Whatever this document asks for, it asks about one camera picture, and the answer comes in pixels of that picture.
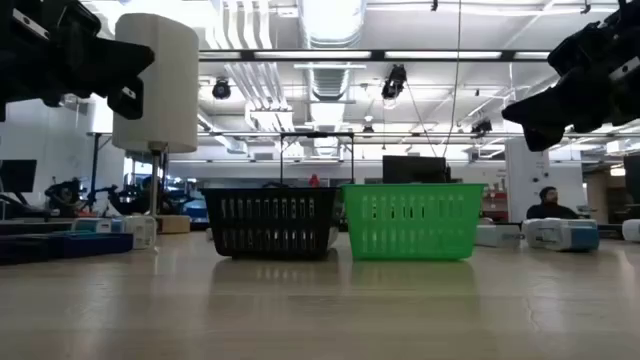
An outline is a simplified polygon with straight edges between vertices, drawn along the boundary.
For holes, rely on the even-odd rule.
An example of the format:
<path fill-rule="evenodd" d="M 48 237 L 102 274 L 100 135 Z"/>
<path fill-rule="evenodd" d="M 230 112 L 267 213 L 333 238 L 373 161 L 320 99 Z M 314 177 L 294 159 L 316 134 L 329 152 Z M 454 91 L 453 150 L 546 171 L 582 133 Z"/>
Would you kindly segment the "green slotted plastic basket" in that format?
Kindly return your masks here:
<path fill-rule="evenodd" d="M 482 184 L 342 187 L 355 260 L 457 261 L 472 256 Z"/>

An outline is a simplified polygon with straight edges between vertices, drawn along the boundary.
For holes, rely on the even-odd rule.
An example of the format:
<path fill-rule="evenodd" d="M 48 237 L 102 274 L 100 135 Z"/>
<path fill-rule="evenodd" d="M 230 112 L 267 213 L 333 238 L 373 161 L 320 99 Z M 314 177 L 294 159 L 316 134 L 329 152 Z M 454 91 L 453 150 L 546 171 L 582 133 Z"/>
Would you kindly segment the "black overhead light bar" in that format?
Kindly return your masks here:
<path fill-rule="evenodd" d="M 199 61 L 213 62 L 545 62 L 543 50 L 382 50 L 273 49 L 200 50 Z"/>

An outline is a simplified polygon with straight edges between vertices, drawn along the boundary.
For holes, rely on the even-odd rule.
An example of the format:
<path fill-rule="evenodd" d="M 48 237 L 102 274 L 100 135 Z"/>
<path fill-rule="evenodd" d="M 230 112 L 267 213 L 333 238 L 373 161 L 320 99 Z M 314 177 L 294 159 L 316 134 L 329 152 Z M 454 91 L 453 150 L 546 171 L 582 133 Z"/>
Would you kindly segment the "white shade wooden base lamp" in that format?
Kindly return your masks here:
<path fill-rule="evenodd" d="M 127 13 L 116 23 L 118 41 L 149 47 L 154 62 L 141 74 L 142 117 L 113 116 L 112 144 L 152 156 L 157 181 L 161 154 L 192 153 L 198 147 L 199 40 L 189 26 L 156 14 Z"/>

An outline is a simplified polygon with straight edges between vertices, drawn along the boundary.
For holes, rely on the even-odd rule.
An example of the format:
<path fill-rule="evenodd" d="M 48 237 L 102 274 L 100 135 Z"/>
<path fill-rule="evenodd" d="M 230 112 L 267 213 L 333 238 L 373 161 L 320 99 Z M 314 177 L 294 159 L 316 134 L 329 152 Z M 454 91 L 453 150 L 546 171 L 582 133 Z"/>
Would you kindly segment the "white digital clock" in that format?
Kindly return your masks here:
<path fill-rule="evenodd" d="M 517 248 L 522 239 L 521 231 L 507 231 L 499 228 L 496 224 L 478 225 L 475 244 L 492 248 Z"/>

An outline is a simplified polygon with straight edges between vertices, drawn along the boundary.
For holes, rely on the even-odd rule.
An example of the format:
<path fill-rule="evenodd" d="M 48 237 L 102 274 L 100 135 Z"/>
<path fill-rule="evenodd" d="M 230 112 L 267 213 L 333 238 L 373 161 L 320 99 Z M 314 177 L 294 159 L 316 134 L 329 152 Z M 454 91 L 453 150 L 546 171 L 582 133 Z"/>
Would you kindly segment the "red white USB wall charger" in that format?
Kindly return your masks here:
<path fill-rule="evenodd" d="M 154 246 L 157 224 L 151 216 L 127 216 L 122 220 L 123 232 L 133 236 L 133 248 L 146 250 Z"/>

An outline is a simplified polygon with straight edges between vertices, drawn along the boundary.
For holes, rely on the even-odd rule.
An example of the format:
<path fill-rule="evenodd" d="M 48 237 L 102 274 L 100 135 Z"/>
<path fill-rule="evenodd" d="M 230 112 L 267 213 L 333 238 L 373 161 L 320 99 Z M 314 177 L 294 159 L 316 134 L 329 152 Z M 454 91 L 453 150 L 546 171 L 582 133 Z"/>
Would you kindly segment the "person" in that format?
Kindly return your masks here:
<path fill-rule="evenodd" d="M 540 203 L 532 205 L 526 212 L 526 219 L 577 219 L 574 210 L 558 203 L 558 191 L 553 186 L 544 187 L 540 193 Z"/>

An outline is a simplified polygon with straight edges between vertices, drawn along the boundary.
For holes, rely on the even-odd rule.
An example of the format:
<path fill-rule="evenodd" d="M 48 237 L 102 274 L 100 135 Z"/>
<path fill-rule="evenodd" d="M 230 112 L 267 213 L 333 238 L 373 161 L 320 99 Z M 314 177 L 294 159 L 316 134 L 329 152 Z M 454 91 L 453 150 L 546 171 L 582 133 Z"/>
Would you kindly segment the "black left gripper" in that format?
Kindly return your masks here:
<path fill-rule="evenodd" d="M 56 107 L 70 92 L 63 82 L 67 70 L 66 32 L 93 37 L 101 22 L 80 0 L 0 0 L 0 121 L 6 105 L 39 98 Z M 139 75 L 155 60 L 145 45 L 98 38 L 89 52 L 93 91 L 107 96 L 116 114 L 143 116 L 144 83 Z"/>

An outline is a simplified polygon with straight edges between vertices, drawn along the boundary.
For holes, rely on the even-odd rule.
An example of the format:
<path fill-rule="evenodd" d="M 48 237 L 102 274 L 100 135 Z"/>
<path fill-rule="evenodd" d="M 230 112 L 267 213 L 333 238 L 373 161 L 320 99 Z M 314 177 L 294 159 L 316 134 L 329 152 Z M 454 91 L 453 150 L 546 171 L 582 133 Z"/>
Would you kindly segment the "black computer monitor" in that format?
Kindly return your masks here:
<path fill-rule="evenodd" d="M 624 158 L 625 187 L 634 204 L 640 204 L 640 154 Z"/>
<path fill-rule="evenodd" d="M 0 193 L 32 192 L 36 160 L 0 160 Z"/>
<path fill-rule="evenodd" d="M 442 157 L 385 155 L 382 158 L 384 184 L 448 183 L 450 168 Z"/>

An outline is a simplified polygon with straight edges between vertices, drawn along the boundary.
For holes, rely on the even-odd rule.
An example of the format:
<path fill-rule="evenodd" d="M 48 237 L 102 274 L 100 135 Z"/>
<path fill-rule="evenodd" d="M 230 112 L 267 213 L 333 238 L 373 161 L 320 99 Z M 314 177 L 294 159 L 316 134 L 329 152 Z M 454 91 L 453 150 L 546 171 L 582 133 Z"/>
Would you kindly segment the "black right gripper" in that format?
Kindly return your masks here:
<path fill-rule="evenodd" d="M 558 144 L 567 126 L 591 132 L 640 118 L 640 0 L 618 4 L 552 50 L 547 62 L 560 76 L 555 86 L 501 111 L 522 127 L 531 152 Z"/>

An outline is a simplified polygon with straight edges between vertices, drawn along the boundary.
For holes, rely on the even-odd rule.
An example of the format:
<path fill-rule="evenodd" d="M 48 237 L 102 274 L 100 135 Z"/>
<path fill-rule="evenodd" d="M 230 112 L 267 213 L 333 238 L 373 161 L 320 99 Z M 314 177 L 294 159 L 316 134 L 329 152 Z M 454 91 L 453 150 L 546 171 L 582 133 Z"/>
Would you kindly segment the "blue white USB wall charger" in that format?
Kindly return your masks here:
<path fill-rule="evenodd" d="M 556 252 L 591 252 L 600 245 L 597 223 L 591 219 L 528 219 L 521 231 L 531 248 Z"/>

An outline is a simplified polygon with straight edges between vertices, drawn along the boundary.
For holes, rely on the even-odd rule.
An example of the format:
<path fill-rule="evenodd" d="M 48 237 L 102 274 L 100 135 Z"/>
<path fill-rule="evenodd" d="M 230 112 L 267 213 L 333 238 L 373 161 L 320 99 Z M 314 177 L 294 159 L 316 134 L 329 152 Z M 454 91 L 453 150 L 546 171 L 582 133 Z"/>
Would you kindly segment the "black slotted plastic basket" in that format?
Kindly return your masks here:
<path fill-rule="evenodd" d="M 217 253 L 232 258 L 321 259 L 337 238 L 341 191 L 319 188 L 208 188 Z"/>

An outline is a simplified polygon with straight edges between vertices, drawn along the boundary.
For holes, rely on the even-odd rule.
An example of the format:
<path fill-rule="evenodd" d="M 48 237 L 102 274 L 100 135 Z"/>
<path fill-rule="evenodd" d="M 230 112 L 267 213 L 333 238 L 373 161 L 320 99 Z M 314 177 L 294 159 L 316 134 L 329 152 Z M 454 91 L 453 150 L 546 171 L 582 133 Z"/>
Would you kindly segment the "light blue USB wall charger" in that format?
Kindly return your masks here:
<path fill-rule="evenodd" d="M 124 223 L 119 218 L 76 218 L 71 230 L 91 233 L 123 233 Z"/>

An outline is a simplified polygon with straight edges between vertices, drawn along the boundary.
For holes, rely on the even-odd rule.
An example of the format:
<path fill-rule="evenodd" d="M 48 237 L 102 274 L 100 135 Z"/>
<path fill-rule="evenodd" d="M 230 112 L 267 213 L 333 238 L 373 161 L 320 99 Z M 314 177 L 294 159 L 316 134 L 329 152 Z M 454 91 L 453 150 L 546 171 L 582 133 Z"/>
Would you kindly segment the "silver ventilation duct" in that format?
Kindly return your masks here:
<path fill-rule="evenodd" d="M 359 45 L 367 0 L 297 0 L 303 47 L 312 50 L 352 49 Z M 309 114 L 321 132 L 343 125 L 351 70 L 329 62 L 306 72 L 312 103 Z"/>

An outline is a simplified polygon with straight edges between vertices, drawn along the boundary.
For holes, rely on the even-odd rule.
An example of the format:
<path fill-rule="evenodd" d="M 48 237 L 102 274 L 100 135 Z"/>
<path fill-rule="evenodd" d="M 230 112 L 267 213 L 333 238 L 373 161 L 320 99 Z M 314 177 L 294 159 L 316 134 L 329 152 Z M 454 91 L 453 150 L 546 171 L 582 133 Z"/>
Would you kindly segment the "red storage rack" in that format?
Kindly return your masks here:
<path fill-rule="evenodd" d="M 504 191 L 486 191 L 481 213 L 493 222 L 507 222 L 509 219 L 508 196 Z"/>

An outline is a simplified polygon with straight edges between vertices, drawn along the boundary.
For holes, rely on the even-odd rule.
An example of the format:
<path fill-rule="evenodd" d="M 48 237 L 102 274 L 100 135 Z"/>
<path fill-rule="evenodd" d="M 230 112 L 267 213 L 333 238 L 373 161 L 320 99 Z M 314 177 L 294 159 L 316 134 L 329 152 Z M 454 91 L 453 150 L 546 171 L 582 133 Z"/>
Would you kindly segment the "black aluminium table frame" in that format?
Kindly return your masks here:
<path fill-rule="evenodd" d="M 0 223 L 0 236 L 22 235 L 22 234 L 46 234 L 59 231 L 69 231 L 71 222 L 35 222 L 30 219 L 28 222 L 5 222 Z M 620 224 L 605 224 L 598 226 L 599 235 L 602 239 L 622 240 L 622 226 Z"/>

